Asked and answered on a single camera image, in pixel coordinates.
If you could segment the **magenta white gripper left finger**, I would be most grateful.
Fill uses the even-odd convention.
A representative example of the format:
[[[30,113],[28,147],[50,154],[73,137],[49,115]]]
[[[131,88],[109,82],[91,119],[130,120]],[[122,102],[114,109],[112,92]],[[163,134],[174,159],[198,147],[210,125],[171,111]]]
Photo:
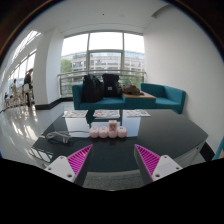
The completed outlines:
[[[68,157],[59,156],[45,170],[72,183],[83,183],[91,153],[92,145],[88,145]]]

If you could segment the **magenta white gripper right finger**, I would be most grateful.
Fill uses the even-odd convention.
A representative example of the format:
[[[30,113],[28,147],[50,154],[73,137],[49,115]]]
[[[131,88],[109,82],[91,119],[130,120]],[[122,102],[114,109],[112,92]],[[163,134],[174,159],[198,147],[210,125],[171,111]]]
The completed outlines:
[[[159,156],[137,144],[134,145],[134,156],[144,182],[154,182],[182,169],[168,155]]]

